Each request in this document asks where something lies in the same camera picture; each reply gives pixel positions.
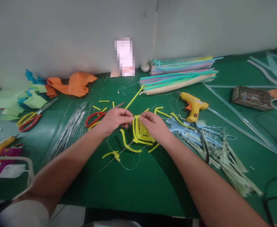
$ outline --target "silver wire bundle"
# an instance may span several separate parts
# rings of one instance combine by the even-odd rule
[[[70,117],[55,146],[53,147],[51,152],[47,152],[46,157],[43,161],[44,165],[49,163],[62,151],[71,146],[84,134],[84,132],[86,132],[85,119],[90,115],[90,110],[93,105],[92,103],[89,104],[89,110],[86,110],[88,101],[85,101],[77,106],[77,109]]]

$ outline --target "sleeve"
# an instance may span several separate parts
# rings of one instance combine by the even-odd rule
[[[44,227],[48,224],[48,210],[34,200],[17,202],[0,213],[0,226],[3,227]]]

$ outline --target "left hand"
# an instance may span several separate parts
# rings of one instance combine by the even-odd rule
[[[127,128],[133,121],[133,114],[126,109],[112,108],[109,110],[104,118],[98,123],[95,128],[101,130],[106,136],[117,129],[120,125]]]

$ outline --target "white wall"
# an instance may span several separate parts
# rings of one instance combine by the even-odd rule
[[[277,0],[159,0],[154,58],[230,55],[277,46]]]
[[[0,86],[109,72],[114,38],[134,40],[136,67],[153,58],[229,55],[277,46],[277,0],[0,0]]]
[[[152,58],[155,11],[156,0],[0,0],[0,86],[27,84],[27,68],[109,72],[115,37],[133,37],[138,67]]]

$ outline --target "white ball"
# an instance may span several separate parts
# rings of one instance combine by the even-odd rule
[[[142,64],[141,65],[141,70],[145,73],[148,72],[150,70],[150,65],[147,64],[147,63]]]

